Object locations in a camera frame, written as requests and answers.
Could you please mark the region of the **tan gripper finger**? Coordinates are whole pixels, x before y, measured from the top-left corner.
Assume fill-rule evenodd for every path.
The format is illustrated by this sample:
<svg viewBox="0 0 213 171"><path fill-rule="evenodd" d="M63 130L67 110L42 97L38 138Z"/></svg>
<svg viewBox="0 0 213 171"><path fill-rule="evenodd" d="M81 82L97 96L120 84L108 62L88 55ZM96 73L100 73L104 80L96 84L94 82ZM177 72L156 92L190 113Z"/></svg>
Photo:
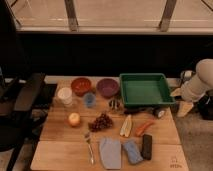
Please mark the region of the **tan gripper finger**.
<svg viewBox="0 0 213 171"><path fill-rule="evenodd" d="M177 112L177 116L178 117L186 116L193 107L194 107L194 104L192 102L181 101L179 103L179 109Z"/></svg>
<svg viewBox="0 0 213 171"><path fill-rule="evenodd" d="M171 97L178 97L180 95L181 95L181 89L180 88L176 88L170 93Z"/></svg>

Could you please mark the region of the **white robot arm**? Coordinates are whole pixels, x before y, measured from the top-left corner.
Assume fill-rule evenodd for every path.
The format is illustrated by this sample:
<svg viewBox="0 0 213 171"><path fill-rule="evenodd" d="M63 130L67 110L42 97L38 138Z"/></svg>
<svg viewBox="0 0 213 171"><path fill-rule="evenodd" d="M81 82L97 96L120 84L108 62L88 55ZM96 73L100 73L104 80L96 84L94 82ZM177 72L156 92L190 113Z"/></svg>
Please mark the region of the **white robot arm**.
<svg viewBox="0 0 213 171"><path fill-rule="evenodd" d="M184 117L194 107L207 91L213 89L213 59L200 60L196 65L196 73L189 81L184 82L179 88L173 90L172 97L180 96L177 112L178 117Z"/></svg>

